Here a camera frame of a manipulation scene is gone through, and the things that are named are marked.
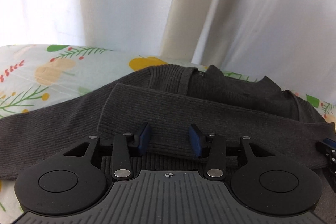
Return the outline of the dark grey ribbed sweater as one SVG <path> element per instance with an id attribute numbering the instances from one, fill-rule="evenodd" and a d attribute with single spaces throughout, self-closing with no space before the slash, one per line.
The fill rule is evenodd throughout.
<path id="1" fill-rule="evenodd" d="M 137 168 L 178 168 L 193 153 L 190 124 L 237 145 L 243 135 L 311 169 L 326 167 L 315 143 L 335 137 L 335 125 L 307 101 L 271 79 L 248 82 L 177 65 L 148 67 L 84 96 L 1 119 L 1 178 L 18 174 L 89 135 L 114 135 L 152 127 L 148 154 Z"/>

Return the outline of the floral bed sheet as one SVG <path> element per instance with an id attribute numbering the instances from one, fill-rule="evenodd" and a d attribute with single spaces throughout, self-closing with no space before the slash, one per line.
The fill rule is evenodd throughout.
<path id="1" fill-rule="evenodd" d="M 83 96 L 129 73 L 164 64 L 190 66 L 185 61 L 95 47 L 5 46 L 1 48 L 1 116 Z"/>

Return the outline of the white sheer curtain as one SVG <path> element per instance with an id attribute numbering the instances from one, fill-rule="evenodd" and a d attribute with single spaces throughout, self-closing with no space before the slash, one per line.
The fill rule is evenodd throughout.
<path id="1" fill-rule="evenodd" d="M 1 0 L 1 44 L 216 65 L 335 102 L 335 0 Z"/>

